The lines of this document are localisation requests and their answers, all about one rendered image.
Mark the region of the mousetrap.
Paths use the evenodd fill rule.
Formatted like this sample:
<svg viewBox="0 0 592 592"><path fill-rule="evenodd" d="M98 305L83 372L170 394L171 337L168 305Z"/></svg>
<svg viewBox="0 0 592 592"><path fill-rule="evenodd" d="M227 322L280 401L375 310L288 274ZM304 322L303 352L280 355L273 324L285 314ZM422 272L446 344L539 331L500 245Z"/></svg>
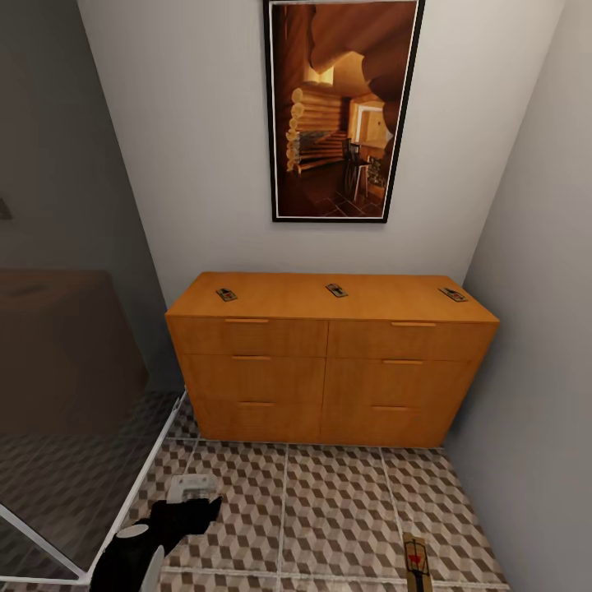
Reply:
<svg viewBox="0 0 592 592"><path fill-rule="evenodd" d="M452 298L457 303L468 301L466 297L462 296L460 293L457 293L454 291L454 289L440 288L439 290L441 290L446 296L449 296L449 298Z"/></svg>
<svg viewBox="0 0 592 592"><path fill-rule="evenodd" d="M217 289L216 292L226 301L238 299L238 296L231 289Z"/></svg>
<svg viewBox="0 0 592 592"><path fill-rule="evenodd" d="M426 539L403 534L408 592L432 592Z"/></svg>
<svg viewBox="0 0 592 592"><path fill-rule="evenodd" d="M326 285L328 288L337 298L349 296L338 284L328 284Z"/></svg>

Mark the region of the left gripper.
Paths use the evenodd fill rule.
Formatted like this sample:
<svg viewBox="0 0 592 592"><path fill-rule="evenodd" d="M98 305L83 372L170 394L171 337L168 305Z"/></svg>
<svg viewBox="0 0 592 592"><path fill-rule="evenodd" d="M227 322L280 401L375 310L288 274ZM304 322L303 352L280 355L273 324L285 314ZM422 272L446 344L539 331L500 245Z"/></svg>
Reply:
<svg viewBox="0 0 592 592"><path fill-rule="evenodd" d="M213 502L210 499L198 498L188 499L180 504L167 504L165 500L155 501L150 509L150 517L157 515L169 515L175 520L177 526L177 539L174 544L183 538L184 535L204 534L208 523L215 522L220 511L222 496Z"/></svg>

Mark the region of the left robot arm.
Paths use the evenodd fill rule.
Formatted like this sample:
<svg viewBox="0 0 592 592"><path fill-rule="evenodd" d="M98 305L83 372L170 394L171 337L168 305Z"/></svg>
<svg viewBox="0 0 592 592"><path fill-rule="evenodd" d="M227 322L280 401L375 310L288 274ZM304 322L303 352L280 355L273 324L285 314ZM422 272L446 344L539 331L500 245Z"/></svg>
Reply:
<svg viewBox="0 0 592 592"><path fill-rule="evenodd" d="M155 592L164 556L184 535L204 534L215 522L222 496L188 499L186 492L217 488L215 474L174 475L165 500L155 501L150 517L120 529L100 554L90 592Z"/></svg>

